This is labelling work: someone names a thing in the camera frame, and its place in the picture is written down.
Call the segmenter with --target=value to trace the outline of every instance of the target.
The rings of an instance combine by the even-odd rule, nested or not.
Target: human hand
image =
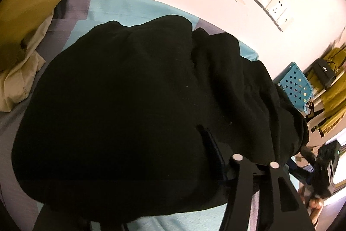
[[[298,193],[300,195],[300,198],[303,201],[303,204],[305,205],[304,190],[299,189]],[[320,216],[322,212],[323,206],[324,206],[324,201],[320,198],[312,198],[309,201],[309,208],[311,208],[310,219],[312,221],[312,224],[315,226],[315,228],[317,226],[318,217]]]

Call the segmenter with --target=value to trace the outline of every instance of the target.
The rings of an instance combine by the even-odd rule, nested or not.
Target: white circular dot
[[[244,157],[240,154],[234,154],[232,157],[236,161],[242,161],[244,159]]]
[[[277,163],[277,162],[271,162],[270,163],[270,166],[273,168],[273,169],[278,169],[280,167],[280,165]]]

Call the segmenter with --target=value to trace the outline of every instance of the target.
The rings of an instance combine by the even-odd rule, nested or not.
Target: blue plastic basket
[[[292,62],[280,76],[278,86],[287,93],[293,105],[308,114],[308,101],[312,97],[312,87],[295,62]]]

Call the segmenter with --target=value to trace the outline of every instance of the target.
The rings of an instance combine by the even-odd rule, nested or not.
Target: bed
[[[123,25],[133,26],[168,14],[181,15],[189,19],[193,29],[201,27],[209,34],[223,32],[203,19],[153,0],[62,0],[55,8],[48,32],[36,49],[46,60],[46,64],[36,74],[29,97],[16,105],[10,113],[0,112],[0,196],[6,209],[22,231],[32,230],[42,204],[29,198],[20,188],[13,173],[11,150],[31,94],[47,65],[62,50],[71,46],[91,28],[101,23],[116,20]],[[258,60],[258,54],[254,50],[242,42],[239,44],[243,57]],[[297,188],[297,180],[292,178],[292,182],[295,182]],[[258,195],[254,195],[253,202],[257,198]],[[252,211],[254,214],[256,213],[255,206]],[[215,229],[216,231],[222,221],[225,208],[224,205],[201,212],[141,218],[130,223],[129,229],[130,231],[168,231],[174,228],[175,230]],[[93,231],[99,230],[98,223],[93,223],[92,226]]]

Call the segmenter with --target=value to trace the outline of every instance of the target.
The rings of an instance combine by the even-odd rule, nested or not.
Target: black fabric
[[[242,58],[228,33],[191,30],[175,15],[111,21],[60,53],[13,144],[23,190],[59,211],[125,223],[227,202],[198,124],[263,165],[284,165],[307,144],[304,118],[262,62]]]

